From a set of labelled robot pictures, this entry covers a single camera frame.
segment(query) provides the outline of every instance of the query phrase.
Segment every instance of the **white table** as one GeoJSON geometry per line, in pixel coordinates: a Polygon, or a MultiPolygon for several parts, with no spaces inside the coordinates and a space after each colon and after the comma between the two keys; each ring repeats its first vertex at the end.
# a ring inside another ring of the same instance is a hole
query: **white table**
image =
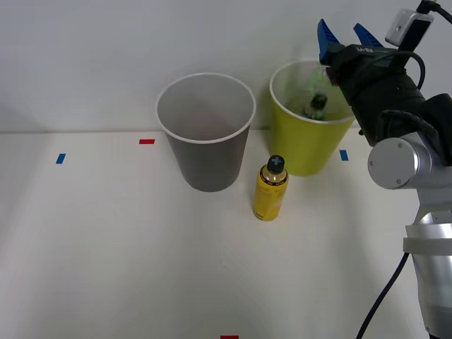
{"type": "MultiPolygon", "coordinates": [[[[160,132],[0,135],[0,338],[355,338],[418,202],[375,185],[357,129],[339,149],[261,222],[262,131],[218,193],[184,181],[160,132]]],[[[365,338],[427,338],[411,259],[365,338]]]]}

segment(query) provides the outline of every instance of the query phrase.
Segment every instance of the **spray can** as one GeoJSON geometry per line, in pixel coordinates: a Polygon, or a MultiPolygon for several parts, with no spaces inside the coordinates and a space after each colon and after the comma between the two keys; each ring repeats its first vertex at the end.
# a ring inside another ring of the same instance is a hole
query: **spray can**
{"type": "Polygon", "coordinates": [[[253,209],[257,218],[270,221],[278,216],[288,182],[283,157],[272,155],[257,176],[253,209]]]}

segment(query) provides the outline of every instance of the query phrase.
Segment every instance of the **black cable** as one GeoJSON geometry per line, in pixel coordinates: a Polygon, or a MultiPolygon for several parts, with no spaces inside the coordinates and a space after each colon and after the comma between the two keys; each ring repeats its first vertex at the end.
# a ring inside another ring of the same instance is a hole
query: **black cable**
{"type": "Polygon", "coordinates": [[[434,8],[433,11],[437,12],[438,14],[441,14],[443,18],[445,18],[448,22],[452,23],[452,15],[449,14],[448,11],[443,9],[439,4],[437,8],[434,8]]]}
{"type": "Polygon", "coordinates": [[[417,61],[417,63],[419,64],[419,67],[421,69],[421,76],[419,78],[419,83],[417,84],[417,89],[420,90],[422,88],[422,85],[424,84],[424,80],[425,80],[425,64],[424,64],[424,60],[422,60],[422,58],[414,53],[414,52],[410,52],[410,51],[394,51],[394,52],[389,52],[385,55],[382,56],[378,56],[375,59],[372,59],[370,62],[368,62],[366,65],[364,65],[361,69],[361,74],[363,74],[365,71],[367,71],[369,69],[370,66],[372,66],[373,64],[375,64],[376,62],[383,60],[383,59],[387,59],[389,57],[394,57],[394,56],[406,56],[406,57],[411,57],[414,60],[417,61]]]}
{"type": "Polygon", "coordinates": [[[388,284],[383,288],[379,297],[376,298],[374,305],[372,306],[372,308],[370,309],[369,313],[367,314],[364,322],[362,323],[356,339],[361,339],[362,336],[364,335],[364,332],[366,331],[367,326],[369,325],[370,321],[372,320],[372,317],[374,316],[376,310],[379,308],[384,297],[388,294],[390,288],[394,285],[394,282],[397,280],[398,276],[400,275],[400,272],[402,272],[403,266],[405,266],[405,263],[407,262],[409,256],[410,256],[409,253],[403,254],[402,260],[398,264],[393,276],[389,280],[388,284]]]}
{"type": "Polygon", "coordinates": [[[439,15],[441,15],[443,18],[445,18],[448,22],[452,23],[452,15],[449,14],[448,11],[443,9],[441,7],[441,5],[435,1],[422,0],[416,9],[416,12],[422,13],[422,14],[428,14],[428,13],[430,13],[430,11],[437,12],[439,15]]]}
{"type": "Polygon", "coordinates": [[[379,113],[375,128],[377,142],[391,136],[388,132],[391,129],[391,123],[396,119],[414,127],[416,131],[421,131],[426,137],[430,138],[431,142],[442,144],[439,132],[433,125],[416,114],[400,109],[385,109],[379,113]]]}

